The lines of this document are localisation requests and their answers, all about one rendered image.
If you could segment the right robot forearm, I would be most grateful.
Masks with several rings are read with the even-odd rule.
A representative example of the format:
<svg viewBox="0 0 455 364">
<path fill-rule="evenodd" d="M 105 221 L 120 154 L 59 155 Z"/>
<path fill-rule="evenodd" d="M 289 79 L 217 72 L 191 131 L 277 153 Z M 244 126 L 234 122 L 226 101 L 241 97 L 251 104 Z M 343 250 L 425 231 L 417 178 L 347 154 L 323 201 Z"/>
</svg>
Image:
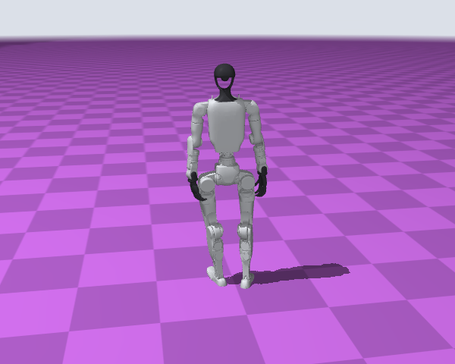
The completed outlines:
<svg viewBox="0 0 455 364">
<path fill-rule="evenodd" d="M 262 134 L 262 133 L 261 133 Z M 253 151 L 255 152 L 255 158 L 256 158 L 256 169 L 261 173 L 261 169 L 263 166 L 265 166 L 268 170 L 268 166 L 266 164 L 266 157 L 265 157 L 265 143 L 263 140 L 262 136 L 262 143 L 256 144 L 253 147 Z"/>
</svg>

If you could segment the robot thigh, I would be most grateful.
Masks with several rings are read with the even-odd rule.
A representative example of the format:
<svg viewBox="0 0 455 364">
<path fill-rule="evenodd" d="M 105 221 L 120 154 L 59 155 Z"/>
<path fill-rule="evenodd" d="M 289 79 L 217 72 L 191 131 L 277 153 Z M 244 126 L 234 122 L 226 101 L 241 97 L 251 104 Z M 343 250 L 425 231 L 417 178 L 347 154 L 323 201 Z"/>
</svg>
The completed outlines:
<svg viewBox="0 0 455 364">
<path fill-rule="evenodd" d="M 250 171 L 240 170 L 240 181 L 237 185 L 240 202 L 240 224 L 237 226 L 239 238 L 248 239 L 248 225 L 253 225 L 253 207 L 255 200 L 255 178 Z"/>
<path fill-rule="evenodd" d="M 224 229 L 221 224 L 218 223 L 216 217 L 216 200 L 215 200 L 215 185 L 217 181 L 217 176 L 215 171 L 209 171 L 206 173 L 202 173 L 198 177 L 198 188 L 199 193 L 203 199 L 207 199 L 205 201 L 199 201 L 202 216 L 205 222 L 206 228 L 211 226 L 215 240 L 220 239 L 222 237 Z"/>
</svg>

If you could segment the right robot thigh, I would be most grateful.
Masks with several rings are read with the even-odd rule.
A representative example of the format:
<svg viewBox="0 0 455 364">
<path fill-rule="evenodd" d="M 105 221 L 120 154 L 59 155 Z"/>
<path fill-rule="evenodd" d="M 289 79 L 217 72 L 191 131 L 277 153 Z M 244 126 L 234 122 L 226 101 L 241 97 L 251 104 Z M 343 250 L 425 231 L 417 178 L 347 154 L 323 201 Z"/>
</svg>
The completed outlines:
<svg viewBox="0 0 455 364">
<path fill-rule="evenodd" d="M 239 238 L 248 239 L 248 225 L 253 225 L 253 207 L 255 200 L 255 178 L 250 171 L 240 170 L 240 181 L 237 185 L 240 202 L 240 224 L 237 226 Z"/>
</svg>

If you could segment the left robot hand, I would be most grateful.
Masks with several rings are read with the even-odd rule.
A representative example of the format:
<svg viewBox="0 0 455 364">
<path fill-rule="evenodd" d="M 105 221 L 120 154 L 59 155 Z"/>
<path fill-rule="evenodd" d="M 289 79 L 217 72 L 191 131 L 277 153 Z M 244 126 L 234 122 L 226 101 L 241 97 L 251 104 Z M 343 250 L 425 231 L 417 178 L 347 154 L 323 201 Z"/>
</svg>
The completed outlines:
<svg viewBox="0 0 455 364">
<path fill-rule="evenodd" d="M 199 188 L 198 188 L 198 186 L 196 184 L 196 182 L 198 181 L 198 178 L 197 178 L 197 175 L 196 175 L 195 171 L 191 173 L 191 178 L 192 178 L 192 180 L 188 178 L 188 182 L 190 182 L 190 189 L 191 189 L 194 197 L 196 199 L 198 199 L 199 201 L 207 200 L 207 199 L 203 199 L 201 197 L 200 193 L 199 193 Z"/>
</svg>

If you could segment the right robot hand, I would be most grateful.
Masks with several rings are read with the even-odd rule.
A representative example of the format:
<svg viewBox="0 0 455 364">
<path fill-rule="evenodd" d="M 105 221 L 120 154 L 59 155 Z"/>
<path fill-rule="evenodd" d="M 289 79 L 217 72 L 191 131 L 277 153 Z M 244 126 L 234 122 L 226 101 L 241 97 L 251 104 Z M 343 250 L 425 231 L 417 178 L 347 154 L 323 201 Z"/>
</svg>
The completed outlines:
<svg viewBox="0 0 455 364">
<path fill-rule="evenodd" d="M 265 166 L 262 167 L 261 173 L 257 171 L 257 174 L 259 175 L 259 179 L 256 181 L 255 186 L 259 184 L 258 190 L 255 192 L 258 193 L 255 196 L 261 197 L 264 196 L 266 193 L 266 186 L 267 186 L 267 180 L 266 180 L 266 174 L 267 174 L 267 168 Z M 254 187 L 255 187 L 254 186 Z"/>
</svg>

